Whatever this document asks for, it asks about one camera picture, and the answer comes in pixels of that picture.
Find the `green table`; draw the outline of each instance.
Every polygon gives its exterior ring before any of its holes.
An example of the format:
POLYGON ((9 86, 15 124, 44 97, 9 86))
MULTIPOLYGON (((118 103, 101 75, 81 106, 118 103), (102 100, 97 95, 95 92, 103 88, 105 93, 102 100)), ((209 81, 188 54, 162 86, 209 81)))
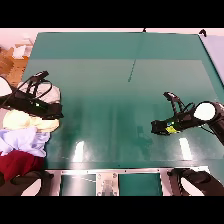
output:
POLYGON ((60 88, 65 116, 46 145, 46 169, 209 165, 224 180, 224 148, 214 136, 199 128, 151 134, 152 120, 172 116, 165 91, 186 104, 224 102, 198 35, 41 33, 23 80, 42 70, 60 88), (180 138, 188 140, 192 161, 184 160, 180 138))

